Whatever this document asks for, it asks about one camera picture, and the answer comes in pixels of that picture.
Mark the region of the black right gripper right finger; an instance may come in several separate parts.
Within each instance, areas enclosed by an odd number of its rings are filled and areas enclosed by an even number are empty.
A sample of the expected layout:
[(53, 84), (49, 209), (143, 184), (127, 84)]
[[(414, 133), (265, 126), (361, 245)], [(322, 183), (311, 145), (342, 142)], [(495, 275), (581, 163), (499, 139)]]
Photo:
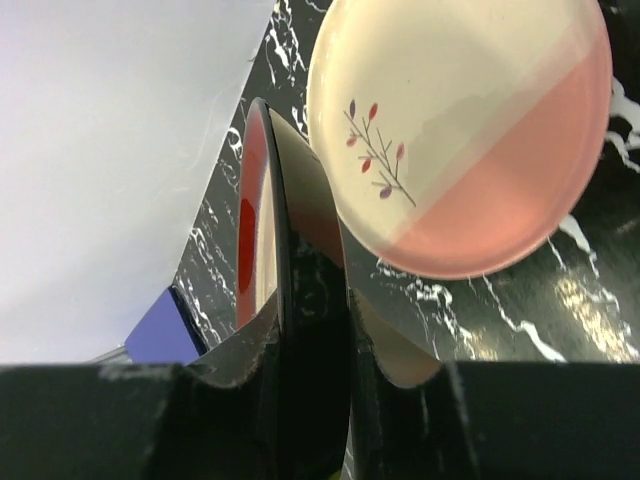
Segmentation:
[(351, 438), (358, 479), (635, 479), (635, 364), (440, 362), (358, 291)]

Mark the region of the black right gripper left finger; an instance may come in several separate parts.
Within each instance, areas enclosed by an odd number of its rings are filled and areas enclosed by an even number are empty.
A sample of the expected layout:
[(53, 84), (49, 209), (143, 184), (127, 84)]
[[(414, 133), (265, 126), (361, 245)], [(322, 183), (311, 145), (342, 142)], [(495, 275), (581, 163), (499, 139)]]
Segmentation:
[(5, 479), (272, 479), (278, 303), (190, 366), (1, 370)]

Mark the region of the red oval baking dish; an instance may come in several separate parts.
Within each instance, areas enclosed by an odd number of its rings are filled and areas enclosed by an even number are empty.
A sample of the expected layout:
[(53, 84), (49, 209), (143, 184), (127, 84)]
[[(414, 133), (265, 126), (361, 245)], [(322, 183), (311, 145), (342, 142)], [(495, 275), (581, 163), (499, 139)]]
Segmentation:
[(357, 479), (433, 479), (421, 385), (439, 362), (348, 283), (324, 170), (263, 99), (246, 118), (237, 234), (236, 318), (275, 313), (275, 474), (324, 479), (345, 460)]

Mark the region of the cream and pink plate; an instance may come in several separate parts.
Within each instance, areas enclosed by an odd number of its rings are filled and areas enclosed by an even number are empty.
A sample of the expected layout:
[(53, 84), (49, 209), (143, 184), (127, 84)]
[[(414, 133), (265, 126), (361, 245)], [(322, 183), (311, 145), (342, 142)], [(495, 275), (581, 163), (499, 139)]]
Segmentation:
[(532, 253), (577, 203), (611, 86), (594, 1), (335, 1), (309, 140), (361, 245), (413, 274), (477, 277)]

